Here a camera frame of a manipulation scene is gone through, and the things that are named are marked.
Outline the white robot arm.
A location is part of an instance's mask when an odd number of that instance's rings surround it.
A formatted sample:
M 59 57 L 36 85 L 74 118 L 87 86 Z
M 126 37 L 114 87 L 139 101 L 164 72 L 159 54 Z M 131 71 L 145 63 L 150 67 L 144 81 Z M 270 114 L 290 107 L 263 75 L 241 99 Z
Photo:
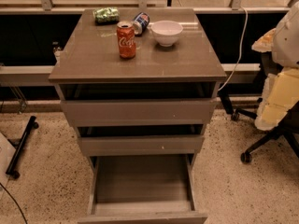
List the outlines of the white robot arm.
M 299 101 L 299 2 L 278 23 L 251 47 L 265 53 L 282 66 L 277 75 L 269 73 L 263 85 L 262 102 L 257 110 L 255 126 L 269 131 L 283 120 Z

